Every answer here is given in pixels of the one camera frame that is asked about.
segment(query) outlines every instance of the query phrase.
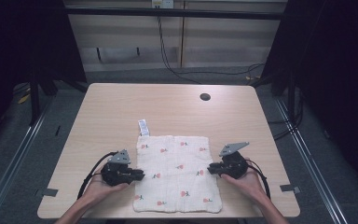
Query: cloth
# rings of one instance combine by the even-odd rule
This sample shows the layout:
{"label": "cloth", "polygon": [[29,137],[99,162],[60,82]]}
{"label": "cloth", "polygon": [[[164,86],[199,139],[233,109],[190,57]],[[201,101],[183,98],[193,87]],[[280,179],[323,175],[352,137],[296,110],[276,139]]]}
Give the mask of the cloth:
{"label": "cloth", "polygon": [[140,136],[139,169],[145,177],[135,183],[136,212],[211,212],[222,209],[209,139],[197,136]]}

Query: person's right hand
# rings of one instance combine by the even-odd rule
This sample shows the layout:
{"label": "person's right hand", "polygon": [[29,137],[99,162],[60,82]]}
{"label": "person's right hand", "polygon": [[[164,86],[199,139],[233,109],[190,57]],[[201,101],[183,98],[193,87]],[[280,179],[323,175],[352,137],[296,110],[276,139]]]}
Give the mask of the person's right hand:
{"label": "person's right hand", "polygon": [[[245,158],[249,165],[252,165],[248,160],[249,158]],[[258,174],[255,170],[248,168],[246,173],[238,179],[234,179],[229,175],[222,174],[221,177],[225,179],[228,183],[236,186],[240,191],[250,199],[254,200],[257,195],[260,193],[264,193],[263,188],[261,187],[260,180],[258,178]]]}

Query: wooden tabletop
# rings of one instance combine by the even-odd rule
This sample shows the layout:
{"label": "wooden tabletop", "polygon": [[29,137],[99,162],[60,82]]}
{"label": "wooden tabletop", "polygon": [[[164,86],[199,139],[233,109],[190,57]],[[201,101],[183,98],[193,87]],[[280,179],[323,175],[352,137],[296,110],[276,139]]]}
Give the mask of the wooden tabletop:
{"label": "wooden tabletop", "polygon": [[[209,101],[200,99],[208,93]],[[76,200],[79,188],[94,164],[105,154],[126,148],[136,168],[138,120],[145,119],[150,135],[205,136],[214,161],[227,143],[250,142],[240,150],[255,161],[268,179],[271,198],[286,217],[299,215],[290,184],[255,89],[246,86],[173,84],[92,84],[77,114],[49,189],[38,209],[42,218],[60,217]],[[260,217],[260,211],[225,180],[218,178],[223,209],[212,213],[154,213],[133,211],[134,184],[113,194],[84,217],[184,218]]]}

